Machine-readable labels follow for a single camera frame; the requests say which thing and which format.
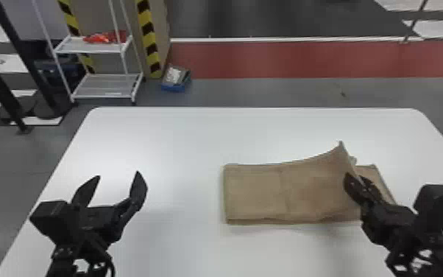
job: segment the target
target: red floor stripe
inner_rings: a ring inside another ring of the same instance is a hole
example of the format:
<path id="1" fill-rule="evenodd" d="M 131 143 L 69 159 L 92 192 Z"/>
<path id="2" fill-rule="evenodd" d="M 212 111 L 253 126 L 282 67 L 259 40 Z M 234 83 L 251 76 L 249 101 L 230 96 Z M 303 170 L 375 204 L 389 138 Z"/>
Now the red floor stripe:
<path id="1" fill-rule="evenodd" d="M 443 41 L 174 43 L 195 78 L 443 77 Z"/>

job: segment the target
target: gray floor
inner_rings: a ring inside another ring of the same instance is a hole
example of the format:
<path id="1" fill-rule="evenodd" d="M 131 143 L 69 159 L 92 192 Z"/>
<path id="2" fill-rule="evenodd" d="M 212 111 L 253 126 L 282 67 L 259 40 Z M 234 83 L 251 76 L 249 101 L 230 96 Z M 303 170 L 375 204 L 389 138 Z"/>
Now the gray floor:
<path id="1" fill-rule="evenodd" d="M 138 104 L 416 108 L 443 133 L 443 78 L 194 80 L 184 94 L 162 92 L 157 87 L 157 82 L 147 82 Z M 14 127 L 0 127 L 0 262 L 93 107 L 80 105 L 59 127 L 37 127 L 28 136 L 17 136 Z"/>

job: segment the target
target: burlap cloth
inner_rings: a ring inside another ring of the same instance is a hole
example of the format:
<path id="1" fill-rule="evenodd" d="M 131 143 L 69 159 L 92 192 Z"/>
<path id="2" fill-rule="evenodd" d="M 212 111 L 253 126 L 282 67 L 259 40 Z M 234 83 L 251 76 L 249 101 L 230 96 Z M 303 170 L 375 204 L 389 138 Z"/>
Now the burlap cloth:
<path id="1" fill-rule="evenodd" d="M 330 152 L 281 164 L 224 167 L 224 206 L 229 224 L 297 224 L 358 220 L 344 191 L 345 173 L 373 181 L 386 201 L 394 198 L 374 165 L 356 166 L 344 144 Z"/>

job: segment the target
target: black stand base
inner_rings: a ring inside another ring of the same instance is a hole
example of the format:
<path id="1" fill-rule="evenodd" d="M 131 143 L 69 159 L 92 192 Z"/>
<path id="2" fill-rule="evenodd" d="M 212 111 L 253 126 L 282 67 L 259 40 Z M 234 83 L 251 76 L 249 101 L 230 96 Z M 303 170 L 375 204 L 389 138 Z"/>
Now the black stand base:
<path id="1" fill-rule="evenodd" d="M 32 110 L 36 106 L 36 98 L 34 97 L 17 97 L 19 105 L 21 106 L 17 111 L 17 114 L 24 118 L 26 116 L 30 116 L 32 114 Z M 4 107 L 0 106 L 0 120 L 3 122 L 10 122 L 12 119 L 10 118 L 9 113 L 5 110 Z"/>
<path id="2" fill-rule="evenodd" d="M 44 99 L 38 99 L 34 109 L 36 117 L 39 119 L 56 119 L 65 116 L 72 109 L 72 103 L 67 94 L 54 94 L 52 97 L 55 101 L 54 107 L 48 106 Z"/>
<path id="3" fill-rule="evenodd" d="M 34 129 L 35 129 L 34 126 L 27 126 L 26 129 L 24 129 L 24 130 L 19 129 L 17 131 L 17 134 L 18 135 L 27 135 L 28 133 L 31 133 Z"/>

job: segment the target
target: hazard stripe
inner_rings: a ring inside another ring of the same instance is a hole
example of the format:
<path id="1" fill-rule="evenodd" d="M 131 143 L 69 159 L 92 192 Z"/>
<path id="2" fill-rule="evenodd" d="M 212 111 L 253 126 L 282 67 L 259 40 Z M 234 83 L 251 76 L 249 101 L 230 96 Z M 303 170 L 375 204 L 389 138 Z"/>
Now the hazard stripe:
<path id="1" fill-rule="evenodd" d="M 161 78 L 162 68 L 160 53 L 156 44 L 155 27 L 148 0 L 136 0 L 138 21 L 143 33 L 143 48 L 146 52 L 146 64 L 149 67 L 151 78 Z"/>
<path id="2" fill-rule="evenodd" d="M 81 31 L 79 30 L 77 18 L 72 13 L 71 0 L 58 0 L 58 5 L 62 10 L 65 22 L 67 23 L 68 31 L 74 36 L 80 36 Z M 90 73 L 95 73 L 94 63 L 89 55 L 81 54 L 79 55 L 79 59 Z"/>

